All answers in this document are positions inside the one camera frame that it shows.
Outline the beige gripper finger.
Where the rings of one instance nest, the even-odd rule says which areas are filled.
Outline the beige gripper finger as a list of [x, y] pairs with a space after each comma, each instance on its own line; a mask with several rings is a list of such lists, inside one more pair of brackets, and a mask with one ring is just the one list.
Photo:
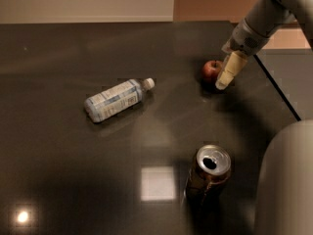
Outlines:
[[230, 55], [225, 70], [221, 76], [220, 73], [218, 74], [215, 82], [218, 90], [225, 90], [247, 63], [247, 56], [241, 51], [234, 51]]
[[223, 60], [222, 68], [221, 68], [221, 71], [220, 71], [220, 76], [222, 75], [223, 71], [225, 70], [225, 67], [227, 66], [227, 63], [229, 61], [230, 56], [231, 56], [230, 54], [227, 54], [225, 59]]

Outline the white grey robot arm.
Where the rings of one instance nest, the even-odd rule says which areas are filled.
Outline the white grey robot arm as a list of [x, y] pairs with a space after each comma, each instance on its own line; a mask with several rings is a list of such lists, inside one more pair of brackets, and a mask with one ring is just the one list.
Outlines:
[[[227, 54], [215, 86], [223, 90], [283, 25], [297, 21], [313, 38], [313, 0], [258, 0], [223, 46]], [[270, 142], [260, 169], [254, 235], [313, 235], [312, 60], [281, 53], [266, 65], [299, 121]]]

